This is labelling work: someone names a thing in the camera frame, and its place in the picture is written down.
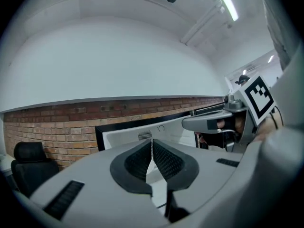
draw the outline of black slot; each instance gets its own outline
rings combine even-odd
[[[50,204],[44,208],[44,211],[52,217],[61,220],[84,185],[82,182],[70,181]]]
[[[228,166],[233,166],[233,167],[238,167],[239,162],[238,161],[231,161],[231,160],[226,160],[226,159],[218,159],[218,163],[228,165]]]

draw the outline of black vent grille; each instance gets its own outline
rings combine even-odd
[[[84,185],[85,184],[82,182],[74,180],[70,181],[50,202],[44,211],[52,217],[60,220]]]
[[[154,161],[166,181],[178,174],[185,166],[181,157],[156,142],[153,145],[153,155]]]
[[[146,182],[150,162],[151,145],[147,144],[135,153],[129,155],[124,162],[124,166],[131,175]]]
[[[218,163],[224,164],[224,165],[229,165],[233,167],[238,167],[239,162],[238,161],[231,161],[231,160],[226,160],[223,158],[220,158],[217,160]]]
[[[152,133],[150,130],[138,133],[138,140],[150,139],[150,138],[152,138]]]

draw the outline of ceiling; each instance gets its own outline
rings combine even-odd
[[[115,16],[143,21],[175,34],[182,43],[212,58],[266,29],[261,0],[232,0],[233,22],[221,0],[27,0],[10,31],[10,59],[27,38],[71,20]]]

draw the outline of person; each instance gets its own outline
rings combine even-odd
[[[241,85],[243,86],[245,83],[248,82],[248,80],[250,79],[250,77],[248,77],[247,75],[241,75],[238,79],[238,81],[236,81],[235,83],[237,85]]]
[[[268,30],[275,50],[279,56],[281,68],[284,71],[295,54],[300,44],[301,37],[294,29],[283,5],[279,3],[278,0],[263,0],[263,4],[265,8]],[[273,117],[277,123],[277,126],[281,127],[283,123],[279,113],[274,113]],[[274,120],[267,117],[261,123],[254,141],[264,140],[270,133],[276,130]],[[218,121],[218,128],[223,128],[224,125],[224,120]],[[244,117],[236,117],[235,128],[239,133],[243,132],[244,125]],[[206,143],[203,137],[200,138],[200,142]]]

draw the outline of black office chair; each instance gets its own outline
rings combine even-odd
[[[11,170],[15,182],[29,197],[42,183],[59,172],[57,162],[48,159],[41,142],[19,142],[14,150]]]

